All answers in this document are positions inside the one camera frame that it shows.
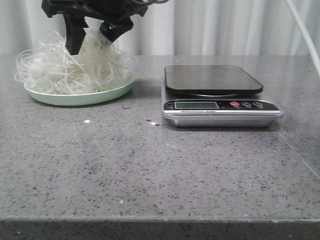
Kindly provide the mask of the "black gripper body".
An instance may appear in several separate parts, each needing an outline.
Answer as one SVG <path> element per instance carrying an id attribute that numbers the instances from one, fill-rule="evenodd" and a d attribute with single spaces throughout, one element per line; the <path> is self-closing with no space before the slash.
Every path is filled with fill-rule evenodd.
<path id="1" fill-rule="evenodd" d="M 76 19 L 125 20 L 134 15 L 143 17 L 146 5 L 129 0 L 43 0 L 41 7 L 51 18 L 61 14 Z"/>

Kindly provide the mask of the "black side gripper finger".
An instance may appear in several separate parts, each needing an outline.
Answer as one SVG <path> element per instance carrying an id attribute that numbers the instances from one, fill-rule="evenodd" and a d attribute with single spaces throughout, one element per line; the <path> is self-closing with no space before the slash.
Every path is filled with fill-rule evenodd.
<path id="1" fill-rule="evenodd" d="M 103 22 L 99 31 L 105 36 L 110 42 L 115 42 L 119 37 L 121 37 L 126 32 L 130 31 L 134 26 L 134 23 L 130 18 L 127 18 L 121 22 L 108 23 Z"/>
<path id="2" fill-rule="evenodd" d="M 66 29 L 65 47 L 70 55 L 78 55 L 86 36 L 88 28 L 84 17 L 75 17 L 71 14 L 63 15 Z"/>

